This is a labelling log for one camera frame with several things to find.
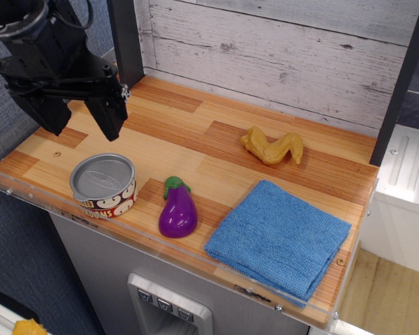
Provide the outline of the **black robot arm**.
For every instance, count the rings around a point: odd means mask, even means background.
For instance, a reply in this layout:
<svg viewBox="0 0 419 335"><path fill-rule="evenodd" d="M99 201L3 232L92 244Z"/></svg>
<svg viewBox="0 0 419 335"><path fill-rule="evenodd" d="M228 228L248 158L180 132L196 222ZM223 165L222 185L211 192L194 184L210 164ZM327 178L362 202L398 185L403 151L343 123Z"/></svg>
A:
<svg viewBox="0 0 419 335"><path fill-rule="evenodd" d="M84 101L104 136L113 141L128 114L128 87L117 67L92 54L85 25L69 1L0 1L0 42L10 56L0 75L18 106L45 130L59 135L71 118L67 102Z"/></svg>

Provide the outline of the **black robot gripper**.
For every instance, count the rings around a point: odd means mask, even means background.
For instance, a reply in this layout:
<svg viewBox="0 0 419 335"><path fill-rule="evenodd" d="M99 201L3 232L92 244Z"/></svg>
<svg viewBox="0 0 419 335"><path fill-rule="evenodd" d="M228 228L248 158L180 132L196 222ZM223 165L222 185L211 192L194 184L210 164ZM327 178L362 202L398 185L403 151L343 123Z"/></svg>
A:
<svg viewBox="0 0 419 335"><path fill-rule="evenodd" d="M84 101L108 141L128 118L128 89L117 69L92 54L83 30L59 20L0 22L0 41L10 56L0 75L17 105L46 131L59 136L71 118L65 100Z"/></svg>

